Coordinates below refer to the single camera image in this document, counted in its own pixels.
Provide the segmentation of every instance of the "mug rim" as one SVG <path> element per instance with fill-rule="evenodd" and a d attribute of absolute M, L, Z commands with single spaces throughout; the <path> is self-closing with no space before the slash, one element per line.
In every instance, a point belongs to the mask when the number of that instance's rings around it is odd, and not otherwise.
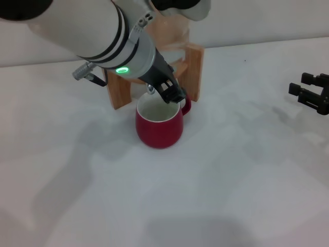
<path fill-rule="evenodd" d="M 139 100 L 138 100 L 138 102 L 137 102 L 136 110 L 137 110 L 137 113 L 138 113 L 138 115 L 139 115 L 140 117 L 142 117 L 144 120 L 146 120 L 146 121 L 148 121 L 148 122 L 161 123 L 161 122 L 168 122 L 168 121 L 170 121 L 171 119 L 173 119 L 173 118 L 175 118 L 175 117 L 177 116 L 177 114 L 178 114 L 179 111 L 180 111 L 180 103 L 177 104 L 177 110 L 176 110 L 176 113 L 175 113 L 171 118 L 168 118 L 168 119 L 163 120 L 163 121 L 152 121 L 152 120 L 149 120 L 149 119 L 145 118 L 145 117 L 139 112 L 140 104 L 142 104 L 143 99 L 145 99 L 146 97 L 154 97 L 154 96 L 155 96 L 155 95 L 150 95 L 150 94 L 148 94 L 148 93 L 145 93 L 145 94 L 143 94 L 143 95 L 139 98 Z"/>

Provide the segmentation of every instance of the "black stripe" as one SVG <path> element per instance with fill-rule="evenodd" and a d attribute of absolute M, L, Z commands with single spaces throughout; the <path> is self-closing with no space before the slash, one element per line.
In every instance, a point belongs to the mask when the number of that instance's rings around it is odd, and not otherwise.
<path fill-rule="evenodd" d="M 117 68 L 121 68 L 121 67 L 123 67 L 123 66 L 125 66 L 127 63 L 129 63 L 131 60 L 132 60 L 132 58 L 135 56 L 135 54 L 136 54 L 136 52 L 137 52 L 137 49 L 138 49 L 138 46 L 139 46 L 139 39 L 138 39 L 138 41 L 137 41 L 137 43 L 136 43 L 136 45 L 135 45 L 135 47 L 134 47 L 134 50 L 133 50 L 133 52 L 130 54 L 130 56 L 123 62 L 123 63 L 121 63 L 120 65 L 118 65 L 118 66 L 115 66 L 115 67 L 111 67 L 111 68 L 105 68 L 105 69 L 117 69 Z"/>
<path fill-rule="evenodd" d="M 80 57 L 80 58 L 82 58 L 84 60 L 87 60 L 87 61 L 94 60 L 94 59 L 99 59 L 99 58 L 104 57 L 107 54 L 109 54 L 112 51 L 112 49 L 117 45 L 117 43 L 119 41 L 119 38 L 121 36 L 122 17 L 121 17 L 120 10 L 119 10 L 118 6 L 116 6 L 115 4 L 114 4 L 114 6 L 116 7 L 117 12 L 118 12 L 119 26 L 118 26 L 117 34 L 116 34 L 112 44 L 105 51 L 103 51 L 101 54 L 99 54 L 97 56 L 94 56 L 94 57 Z"/>
<path fill-rule="evenodd" d="M 129 38 L 129 24 L 128 24 L 128 19 L 126 18 L 126 16 L 124 15 L 124 13 L 121 11 L 122 15 L 123 15 L 123 19 L 125 22 L 125 30 L 124 30 L 124 37 L 122 39 L 122 42 L 119 46 L 119 48 L 108 58 L 105 58 L 103 60 L 100 61 L 94 61 L 95 63 L 107 63 L 109 61 L 111 61 L 112 59 L 116 58 L 123 50 L 123 48 L 125 47 L 128 38 Z"/>

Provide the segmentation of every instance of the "white robotic arm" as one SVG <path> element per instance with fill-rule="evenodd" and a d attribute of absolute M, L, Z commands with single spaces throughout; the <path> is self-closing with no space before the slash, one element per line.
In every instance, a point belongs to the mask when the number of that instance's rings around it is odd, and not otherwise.
<path fill-rule="evenodd" d="M 37 35 L 56 43 L 88 62 L 74 73 L 106 85 L 90 72 L 96 66 L 124 78 L 139 78 L 152 85 L 165 102 L 185 98 L 172 68 L 144 32 L 156 14 L 182 14 L 202 20 L 210 0 L 4 0 L 0 18 L 24 22 Z M 162 84 L 172 82 L 165 91 Z"/>

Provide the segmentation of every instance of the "white wall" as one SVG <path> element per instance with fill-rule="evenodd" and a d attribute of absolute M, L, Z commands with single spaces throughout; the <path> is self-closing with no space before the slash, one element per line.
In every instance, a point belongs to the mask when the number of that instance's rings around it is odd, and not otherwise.
<path fill-rule="evenodd" d="M 191 24 L 207 47 L 329 36 L 328 0 L 212 0 L 209 17 Z M 77 59 L 27 27 L 0 22 L 0 66 Z"/>

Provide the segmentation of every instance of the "wooden stand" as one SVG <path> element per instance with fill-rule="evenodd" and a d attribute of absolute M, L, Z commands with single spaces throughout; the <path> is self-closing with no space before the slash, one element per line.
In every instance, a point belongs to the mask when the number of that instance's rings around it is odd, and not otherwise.
<path fill-rule="evenodd" d="M 197 102 L 200 97 L 201 76 L 204 60 L 204 49 L 192 43 L 186 46 L 184 63 L 180 63 L 177 72 L 174 74 L 179 85 L 183 87 L 191 100 Z M 134 79 L 126 80 L 113 74 L 108 70 L 103 70 L 105 80 L 108 81 L 107 89 L 114 109 L 119 109 L 132 102 L 131 83 L 145 84 L 145 82 Z"/>

